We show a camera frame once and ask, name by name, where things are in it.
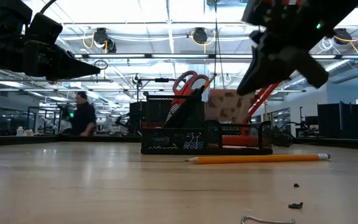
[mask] ceiling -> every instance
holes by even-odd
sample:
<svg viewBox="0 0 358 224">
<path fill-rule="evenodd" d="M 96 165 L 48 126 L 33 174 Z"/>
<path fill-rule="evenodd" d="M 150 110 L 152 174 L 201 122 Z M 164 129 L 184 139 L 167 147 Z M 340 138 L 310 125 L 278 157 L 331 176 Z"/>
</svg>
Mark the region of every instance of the ceiling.
<svg viewBox="0 0 358 224">
<path fill-rule="evenodd" d="M 47 3 L 47 0 L 25 0 L 34 12 Z M 104 50 L 92 43 L 92 33 L 99 27 L 107 28 L 110 38 L 117 46 L 118 54 L 214 54 L 215 53 L 215 12 L 210 0 L 58 0 L 46 11 L 46 15 L 63 24 L 57 44 L 74 54 L 103 54 Z M 220 52 L 222 54 L 251 54 L 254 43 L 248 35 L 258 27 L 243 24 L 240 19 L 246 7 L 245 0 L 220 0 L 218 2 L 218 31 Z M 196 27 L 204 27 L 209 37 L 207 46 L 197 45 L 191 38 Z M 338 27 L 346 28 L 353 39 L 358 39 L 358 8 L 351 12 Z M 353 42 L 358 49 L 358 41 Z M 313 55 L 337 55 L 357 52 L 350 44 L 338 45 L 333 40 L 322 40 L 310 51 Z M 59 96 L 72 100 L 75 89 L 99 89 L 89 92 L 95 103 L 118 103 L 121 108 L 136 101 L 135 74 L 141 78 L 177 78 L 187 70 L 211 75 L 214 60 L 204 59 L 108 59 L 109 67 L 101 74 L 82 77 L 76 80 L 49 83 L 43 78 L 27 77 L 23 74 L 0 71 L 0 79 L 5 81 L 24 81 L 21 86 L 1 83 L 0 88 L 17 89 L 60 89 L 64 91 L 27 91 L 38 97 Z M 320 60 L 331 72 L 331 82 L 358 74 L 358 61 Z M 220 76 L 215 88 L 236 89 L 244 76 L 250 60 L 225 60 L 216 67 Z M 292 81 L 282 83 L 278 89 L 294 90 L 309 86 L 302 76 L 294 73 Z M 150 94 L 173 94 L 173 82 L 150 82 L 143 91 Z M 282 97 L 287 93 L 276 93 Z"/>
</svg>

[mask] scissors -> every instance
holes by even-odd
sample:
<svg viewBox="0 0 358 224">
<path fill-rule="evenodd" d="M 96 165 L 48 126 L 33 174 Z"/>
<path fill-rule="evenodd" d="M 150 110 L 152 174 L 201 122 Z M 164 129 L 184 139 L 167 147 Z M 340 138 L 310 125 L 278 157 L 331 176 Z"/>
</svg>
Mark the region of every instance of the scissors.
<svg viewBox="0 0 358 224">
<path fill-rule="evenodd" d="M 180 75 L 179 78 L 175 81 L 175 83 L 173 84 L 173 92 L 175 93 L 176 96 L 188 96 L 195 88 L 201 87 L 201 86 L 195 86 L 193 88 L 193 85 L 198 80 L 205 80 L 205 82 L 207 82 L 209 78 L 206 75 L 198 75 L 197 72 L 195 71 L 191 71 L 191 70 L 187 71 L 182 75 Z M 178 85 L 182 81 L 185 81 L 186 84 L 181 89 L 178 90 L 177 89 Z"/>
</svg>

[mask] mesh desk organizer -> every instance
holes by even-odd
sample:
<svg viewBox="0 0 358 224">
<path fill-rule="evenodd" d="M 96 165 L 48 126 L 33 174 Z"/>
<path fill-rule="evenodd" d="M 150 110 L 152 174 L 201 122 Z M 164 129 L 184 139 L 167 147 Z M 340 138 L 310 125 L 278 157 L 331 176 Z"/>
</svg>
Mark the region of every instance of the mesh desk organizer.
<svg viewBox="0 0 358 224">
<path fill-rule="evenodd" d="M 204 120 L 206 103 L 196 100 L 181 128 L 164 128 L 185 100 L 194 96 L 147 96 L 143 154 L 267 155 L 272 153 L 270 121 L 221 124 Z"/>
</svg>

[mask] yellow pencil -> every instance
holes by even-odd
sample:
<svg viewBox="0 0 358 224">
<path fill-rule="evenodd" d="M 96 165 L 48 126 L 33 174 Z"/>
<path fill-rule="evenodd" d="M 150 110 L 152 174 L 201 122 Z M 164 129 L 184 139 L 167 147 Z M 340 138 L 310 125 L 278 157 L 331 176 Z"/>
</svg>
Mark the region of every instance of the yellow pencil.
<svg viewBox="0 0 358 224">
<path fill-rule="evenodd" d="M 194 157 L 185 160 L 194 164 L 227 164 L 245 162 L 295 162 L 295 161 L 325 161 L 330 159 L 329 154 L 310 155 L 273 155 L 273 156 L 209 156 Z"/>
</svg>

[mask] bottle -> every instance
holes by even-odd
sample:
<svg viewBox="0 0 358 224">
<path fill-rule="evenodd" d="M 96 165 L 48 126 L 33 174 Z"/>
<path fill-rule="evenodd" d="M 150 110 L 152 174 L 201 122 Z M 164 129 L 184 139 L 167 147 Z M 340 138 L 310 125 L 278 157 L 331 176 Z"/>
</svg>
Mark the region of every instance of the bottle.
<svg viewBox="0 0 358 224">
<path fill-rule="evenodd" d="M 23 136 L 24 130 L 22 126 L 19 126 L 16 130 L 16 136 Z"/>
</svg>

